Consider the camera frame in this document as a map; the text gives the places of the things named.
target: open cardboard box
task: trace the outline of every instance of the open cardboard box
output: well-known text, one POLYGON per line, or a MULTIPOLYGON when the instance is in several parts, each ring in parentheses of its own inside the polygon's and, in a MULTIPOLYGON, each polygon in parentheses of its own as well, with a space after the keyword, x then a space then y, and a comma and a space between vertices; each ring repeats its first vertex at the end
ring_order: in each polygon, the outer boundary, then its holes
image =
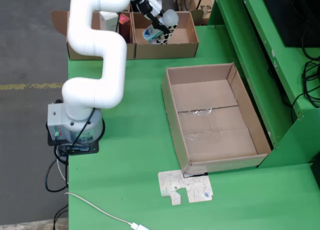
MULTIPOLYGON (((130 18, 130 43, 127 43, 127 59, 134 59, 135 56, 135 37, 133 34, 133 21, 130 12, 121 12, 121 14, 126 15, 130 18)), ((51 12, 51 18, 53 22, 53 26, 55 29, 63 34, 64 36, 67 35, 68 32, 68 19, 69 19, 69 12, 68 11, 61 11, 61 10, 54 10, 51 12)), ((92 14, 92 29, 100 30, 100 14, 99 12, 94 12, 92 14)), ((71 46, 69 45, 68 38, 66 39, 66 45, 68 49, 69 58, 72 60, 101 60, 101 57, 98 56, 85 56, 76 53, 71 46)))
POLYGON ((258 166, 271 152, 233 63, 168 68, 162 88, 185 175, 258 166))
POLYGON ((139 12, 132 12, 136 59, 195 57, 199 39, 192 16, 187 11, 177 12, 177 14, 179 23, 168 44, 149 44, 143 37, 143 31, 151 25, 151 20, 146 19, 139 12))

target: yellow floor line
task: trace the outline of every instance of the yellow floor line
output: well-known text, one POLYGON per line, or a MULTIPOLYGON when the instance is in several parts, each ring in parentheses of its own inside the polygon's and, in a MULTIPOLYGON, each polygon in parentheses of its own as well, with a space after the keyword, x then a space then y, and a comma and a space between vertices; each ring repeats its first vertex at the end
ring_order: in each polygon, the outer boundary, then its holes
POLYGON ((59 89, 64 83, 43 84, 0 84, 0 90, 23 90, 23 89, 59 89))

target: red package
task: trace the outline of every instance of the red package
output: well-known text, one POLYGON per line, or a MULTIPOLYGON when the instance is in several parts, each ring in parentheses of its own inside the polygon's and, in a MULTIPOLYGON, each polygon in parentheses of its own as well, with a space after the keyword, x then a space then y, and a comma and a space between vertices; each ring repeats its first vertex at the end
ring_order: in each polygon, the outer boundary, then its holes
POLYGON ((119 34, 127 43, 130 43, 130 18, 124 14, 121 14, 119 18, 119 34))

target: concrete floor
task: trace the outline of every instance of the concrete floor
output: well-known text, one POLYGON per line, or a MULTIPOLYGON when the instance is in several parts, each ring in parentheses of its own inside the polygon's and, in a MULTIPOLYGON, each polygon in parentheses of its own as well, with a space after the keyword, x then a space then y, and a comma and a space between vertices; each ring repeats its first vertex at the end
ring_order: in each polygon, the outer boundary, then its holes
MULTIPOLYGON (((68 76, 66 39, 53 28, 50 12, 68 10, 69 4, 0 0, 0 225, 49 220, 67 204, 63 193, 45 190, 44 179, 54 159, 47 145, 47 105, 61 98, 68 76)), ((173 0, 163 4, 174 6, 173 0)), ((56 166, 48 181, 52 188, 64 185, 56 166)))

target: robotic arm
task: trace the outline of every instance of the robotic arm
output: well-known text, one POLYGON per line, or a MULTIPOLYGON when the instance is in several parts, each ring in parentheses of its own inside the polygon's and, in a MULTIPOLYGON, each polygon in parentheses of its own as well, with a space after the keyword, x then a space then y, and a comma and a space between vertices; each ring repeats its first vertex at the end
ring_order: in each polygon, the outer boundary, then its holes
POLYGON ((157 16, 162 16, 164 11, 162 10, 162 0, 131 0, 133 5, 136 5, 138 10, 147 18, 152 21, 152 25, 155 29, 163 31, 165 34, 169 34, 170 30, 162 24, 157 16))
POLYGON ((155 28, 168 33, 159 22, 162 0, 71 0, 68 41, 79 54, 103 58, 101 79, 71 78, 62 87, 64 103, 48 105, 47 127, 50 138, 57 143, 72 143, 96 108, 78 142, 90 144, 103 134, 100 109, 116 107, 122 100, 125 86, 127 44, 112 31, 91 28, 94 11, 120 12, 130 3, 152 20, 155 28))

